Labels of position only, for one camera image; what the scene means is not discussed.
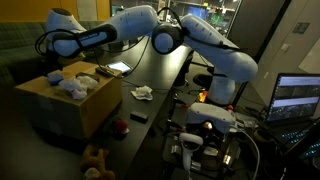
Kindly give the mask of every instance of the plush toy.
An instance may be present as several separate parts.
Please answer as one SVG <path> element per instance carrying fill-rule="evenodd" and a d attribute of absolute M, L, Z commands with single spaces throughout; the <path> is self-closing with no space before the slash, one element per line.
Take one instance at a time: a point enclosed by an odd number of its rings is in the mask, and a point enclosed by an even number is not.
<path fill-rule="evenodd" d="M 105 159 L 109 151 L 88 145 L 83 152 L 80 170 L 85 173 L 86 180 L 114 180 L 112 171 L 105 169 Z"/>

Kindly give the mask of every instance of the brown toy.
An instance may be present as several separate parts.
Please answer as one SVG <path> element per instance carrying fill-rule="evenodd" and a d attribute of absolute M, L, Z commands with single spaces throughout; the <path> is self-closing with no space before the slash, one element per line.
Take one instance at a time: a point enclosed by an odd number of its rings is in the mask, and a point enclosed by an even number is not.
<path fill-rule="evenodd" d="M 112 171 L 105 169 L 105 159 L 109 151 L 88 145 L 83 152 L 80 170 L 85 173 L 86 180 L 114 180 Z"/>

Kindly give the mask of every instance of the tissue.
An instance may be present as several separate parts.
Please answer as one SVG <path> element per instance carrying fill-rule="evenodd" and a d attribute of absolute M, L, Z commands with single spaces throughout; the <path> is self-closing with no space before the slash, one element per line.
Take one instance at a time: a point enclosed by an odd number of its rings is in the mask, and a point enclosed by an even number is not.
<path fill-rule="evenodd" d="M 77 79 L 86 87 L 88 87 L 88 89 L 93 89 L 97 84 L 98 81 L 92 79 L 89 76 L 78 76 Z"/>
<path fill-rule="evenodd" d="M 153 99 L 153 96 L 151 94 L 152 89 L 148 86 L 143 86 L 136 88 L 135 91 L 131 91 L 131 94 L 138 100 L 149 100 L 151 101 Z"/>
<path fill-rule="evenodd" d="M 64 79 L 59 82 L 62 89 L 69 91 L 73 99 L 83 99 L 87 96 L 87 89 L 93 89 L 98 82 L 89 76 L 78 76 L 76 79 Z"/>

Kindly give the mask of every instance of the monitor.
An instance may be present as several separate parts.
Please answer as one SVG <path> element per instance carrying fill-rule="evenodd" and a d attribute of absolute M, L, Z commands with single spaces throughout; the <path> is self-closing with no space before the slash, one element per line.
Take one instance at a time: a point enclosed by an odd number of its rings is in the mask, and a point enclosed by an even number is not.
<path fill-rule="evenodd" d="M 278 74 L 267 123 L 313 116 L 320 97 L 320 74 Z"/>
<path fill-rule="evenodd" d="M 195 16 L 198 16 L 201 19 L 206 20 L 208 15 L 208 10 L 202 7 L 189 6 L 188 14 L 193 14 Z"/>

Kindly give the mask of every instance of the sofa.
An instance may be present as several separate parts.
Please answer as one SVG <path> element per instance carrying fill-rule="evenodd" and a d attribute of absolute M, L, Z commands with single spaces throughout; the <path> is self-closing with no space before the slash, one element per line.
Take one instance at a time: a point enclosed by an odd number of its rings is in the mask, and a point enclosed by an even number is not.
<path fill-rule="evenodd" d="M 92 29 L 101 22 L 79 23 Z M 0 87 L 14 86 L 41 75 L 38 65 L 45 57 L 36 52 L 35 42 L 45 31 L 45 22 L 0 23 Z"/>

